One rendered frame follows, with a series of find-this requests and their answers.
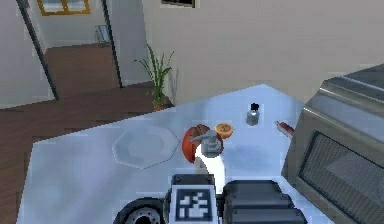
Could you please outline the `green house plant in pot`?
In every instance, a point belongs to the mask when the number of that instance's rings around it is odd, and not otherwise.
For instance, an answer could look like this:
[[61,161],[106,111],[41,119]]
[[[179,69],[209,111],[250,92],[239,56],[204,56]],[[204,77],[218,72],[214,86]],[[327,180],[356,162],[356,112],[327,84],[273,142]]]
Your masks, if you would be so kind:
[[168,58],[165,57],[165,54],[157,58],[153,48],[149,44],[146,44],[146,47],[149,56],[146,59],[138,60],[138,63],[144,67],[153,85],[150,94],[153,97],[152,105],[154,110],[164,110],[168,105],[168,99],[163,94],[164,82],[166,76],[172,71],[170,63],[174,53],[171,53]]

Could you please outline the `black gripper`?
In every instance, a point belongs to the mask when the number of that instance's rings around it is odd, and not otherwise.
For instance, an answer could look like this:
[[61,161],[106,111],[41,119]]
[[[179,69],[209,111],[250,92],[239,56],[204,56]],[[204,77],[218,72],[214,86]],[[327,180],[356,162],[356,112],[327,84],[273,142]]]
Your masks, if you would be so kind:
[[113,224],[165,224],[163,200],[153,197],[133,200],[117,213]]

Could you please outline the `red and white utensil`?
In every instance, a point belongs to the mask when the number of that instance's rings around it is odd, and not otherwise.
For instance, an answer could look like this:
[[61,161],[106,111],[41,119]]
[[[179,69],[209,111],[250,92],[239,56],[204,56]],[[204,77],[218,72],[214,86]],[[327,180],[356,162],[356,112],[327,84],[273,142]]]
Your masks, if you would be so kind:
[[276,121],[275,124],[276,124],[277,129],[278,129],[282,134],[284,134],[285,136],[287,136],[287,137],[290,138],[290,139],[293,138],[294,133],[295,133],[295,129],[294,129],[294,128],[292,128],[290,125],[288,125],[288,124],[285,123],[285,122],[279,122],[279,121]]

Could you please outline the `dark framed wall picture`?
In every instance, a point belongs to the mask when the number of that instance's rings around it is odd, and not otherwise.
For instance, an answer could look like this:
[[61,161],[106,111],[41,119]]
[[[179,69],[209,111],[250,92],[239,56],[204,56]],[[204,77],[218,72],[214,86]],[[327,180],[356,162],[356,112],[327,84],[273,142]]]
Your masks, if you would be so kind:
[[161,0],[162,4],[195,8],[195,0]]

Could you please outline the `white soap dispenser bottle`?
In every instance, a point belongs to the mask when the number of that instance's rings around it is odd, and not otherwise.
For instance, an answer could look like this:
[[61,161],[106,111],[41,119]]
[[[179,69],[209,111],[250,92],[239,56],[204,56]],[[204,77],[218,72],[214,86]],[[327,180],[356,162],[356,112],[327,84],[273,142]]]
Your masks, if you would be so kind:
[[226,184],[226,171],[221,157],[219,135],[214,130],[208,130],[205,134],[192,138],[191,142],[199,142],[195,150],[195,172],[212,175],[216,193],[221,194]]

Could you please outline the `grey microwave oven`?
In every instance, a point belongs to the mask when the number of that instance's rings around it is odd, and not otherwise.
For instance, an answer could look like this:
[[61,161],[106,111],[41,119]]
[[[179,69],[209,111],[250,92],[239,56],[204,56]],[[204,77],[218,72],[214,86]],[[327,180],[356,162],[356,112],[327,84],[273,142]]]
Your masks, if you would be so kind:
[[281,175],[335,224],[384,224],[384,64],[322,83]]

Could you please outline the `red apple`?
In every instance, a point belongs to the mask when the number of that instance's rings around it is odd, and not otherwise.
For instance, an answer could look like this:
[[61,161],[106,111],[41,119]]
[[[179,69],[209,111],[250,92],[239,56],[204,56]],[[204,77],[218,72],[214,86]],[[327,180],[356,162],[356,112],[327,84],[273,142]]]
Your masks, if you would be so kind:
[[203,124],[189,128],[182,140],[183,155],[190,163],[194,163],[197,156],[215,158],[223,149],[221,136]]

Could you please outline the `small grey shaker black cap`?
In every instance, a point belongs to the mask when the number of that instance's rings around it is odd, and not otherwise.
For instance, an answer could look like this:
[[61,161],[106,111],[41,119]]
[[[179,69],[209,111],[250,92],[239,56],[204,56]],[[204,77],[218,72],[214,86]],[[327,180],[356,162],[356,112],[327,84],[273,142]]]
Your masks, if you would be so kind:
[[247,112],[246,123],[250,126],[257,125],[259,122],[259,105],[252,103],[250,110]]

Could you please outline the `clear glass plate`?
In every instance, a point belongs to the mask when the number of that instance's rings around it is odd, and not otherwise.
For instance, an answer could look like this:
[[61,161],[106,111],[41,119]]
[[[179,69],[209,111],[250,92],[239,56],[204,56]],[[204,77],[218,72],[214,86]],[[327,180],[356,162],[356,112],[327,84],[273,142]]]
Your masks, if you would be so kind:
[[112,145],[115,161],[147,169],[170,160],[180,143],[170,128],[149,126],[127,130]]

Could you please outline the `yellow framed window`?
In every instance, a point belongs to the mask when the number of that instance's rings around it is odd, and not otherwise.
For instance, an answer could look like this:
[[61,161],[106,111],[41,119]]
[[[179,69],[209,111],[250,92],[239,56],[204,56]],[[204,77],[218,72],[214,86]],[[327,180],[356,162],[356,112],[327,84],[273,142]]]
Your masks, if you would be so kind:
[[90,14],[88,0],[36,0],[43,16]]

